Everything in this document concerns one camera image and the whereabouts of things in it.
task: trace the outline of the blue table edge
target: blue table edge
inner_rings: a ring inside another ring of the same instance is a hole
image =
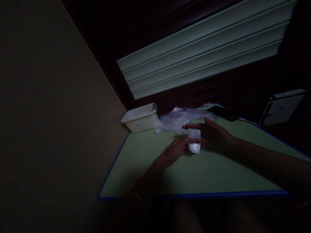
[[[293,147],[292,145],[288,144],[287,142],[283,141],[282,139],[278,138],[277,136],[274,136],[273,134],[269,133],[268,131],[264,130],[263,128],[259,127],[256,124],[253,124],[250,122],[250,124],[256,126],[257,128],[261,129],[262,131],[266,132],[267,134],[271,135],[272,137],[276,138],[277,140],[283,142],[284,144],[286,144],[287,146],[293,148],[294,150],[296,150],[297,152],[303,154],[304,156],[308,157],[309,159],[311,159],[311,156],[298,150],[297,148]],[[130,135],[130,132],[128,133],[128,135],[126,136],[126,139],[124,140],[122,147],[115,159],[115,161],[113,162],[113,165],[104,181],[103,186],[101,187],[99,194],[98,194],[98,199],[101,201],[112,201],[112,200],[120,200],[123,198],[123,196],[110,196],[110,197],[101,197],[100,193],[101,190],[104,188],[104,185],[110,175],[110,172],[114,166],[114,164],[116,163],[119,154],[128,138],[128,136]],[[281,190],[260,190],[260,191],[241,191],[241,192],[222,192],[222,193],[195,193],[195,194],[166,194],[166,195],[157,195],[156,199],[180,199],[180,198],[191,198],[191,199],[198,199],[198,198],[207,198],[207,197],[245,197],[245,196],[267,196],[267,195],[286,195],[289,194],[287,191],[281,189]]]

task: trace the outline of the bracelet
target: bracelet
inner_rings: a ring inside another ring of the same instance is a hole
[[[136,194],[136,196],[141,200],[141,201],[143,201],[143,202],[151,202],[151,200],[144,200],[144,199],[142,199],[138,194],[137,194],[137,192],[135,191],[135,189],[134,189],[134,187],[133,187],[133,191],[134,191],[134,193]]]

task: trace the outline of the desk surface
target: desk surface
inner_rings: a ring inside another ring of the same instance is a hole
[[[232,135],[262,147],[311,161],[293,147],[250,123],[217,122]],[[121,198],[133,187],[152,162],[177,137],[173,132],[156,136],[152,130],[130,133],[99,194],[101,200]],[[196,198],[286,194],[286,192],[243,165],[214,152],[182,155],[163,175],[159,197]]]

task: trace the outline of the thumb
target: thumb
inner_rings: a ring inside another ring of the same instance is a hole
[[[211,126],[213,128],[215,127],[218,127],[218,124],[216,124],[215,122],[211,121],[209,118],[205,117],[204,118],[204,121],[205,123],[208,125],[208,126]]]
[[[206,123],[206,125],[207,125],[208,127],[214,128],[214,129],[216,129],[216,130],[219,130],[219,129],[222,128],[220,125],[218,125],[217,123],[211,121],[211,120],[210,120],[209,118],[207,118],[207,117],[204,118],[204,121],[205,121],[205,123]]]
[[[188,143],[188,141],[189,141],[189,137],[188,137],[188,135],[187,135],[187,136],[185,136],[182,140],[180,140],[178,143],[180,143],[180,144],[182,144],[182,145],[185,145],[185,144]]]

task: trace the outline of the plastic bag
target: plastic bag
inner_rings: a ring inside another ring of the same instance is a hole
[[[201,139],[201,131],[199,129],[189,129],[189,138]],[[200,154],[201,143],[189,143],[189,151],[195,154]]]
[[[205,117],[212,121],[216,121],[219,118],[206,110],[175,107],[171,112],[159,117],[160,124],[155,128],[154,132],[156,135],[159,135],[163,132],[173,131],[176,134],[181,135],[187,131],[182,128],[183,125],[188,124],[193,120],[204,120]]]
[[[186,111],[191,112],[194,120],[204,120],[205,117],[209,118],[211,121],[216,122],[219,117],[215,116],[212,112],[207,110],[198,110],[195,108],[185,108]]]
[[[193,120],[193,115],[183,108],[175,107],[171,112],[160,116],[160,124],[155,128],[155,134],[161,134],[167,131],[173,131],[181,135],[186,129],[182,126],[190,123]]]
[[[206,104],[203,104],[201,107],[211,107],[213,106],[214,104],[212,104],[211,102],[208,102]]]

